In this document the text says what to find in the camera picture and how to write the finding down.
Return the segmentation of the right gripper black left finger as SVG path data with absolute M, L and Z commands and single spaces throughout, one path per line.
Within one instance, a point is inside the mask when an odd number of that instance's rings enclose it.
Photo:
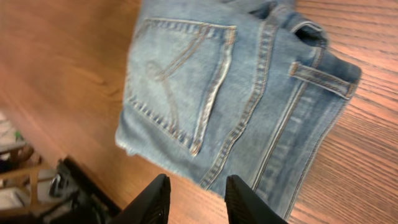
M 110 224 L 168 224 L 170 178 L 159 174 Z

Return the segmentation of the blue denim jeans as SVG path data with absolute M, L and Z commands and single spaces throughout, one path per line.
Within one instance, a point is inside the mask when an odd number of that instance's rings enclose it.
M 288 219 L 361 69 L 292 1 L 144 0 L 116 144 L 223 195 L 236 174 Z

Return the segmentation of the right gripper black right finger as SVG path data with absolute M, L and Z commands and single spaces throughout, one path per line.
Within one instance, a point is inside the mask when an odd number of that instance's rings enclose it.
M 229 224 L 287 224 L 238 175 L 227 177 L 224 201 Z

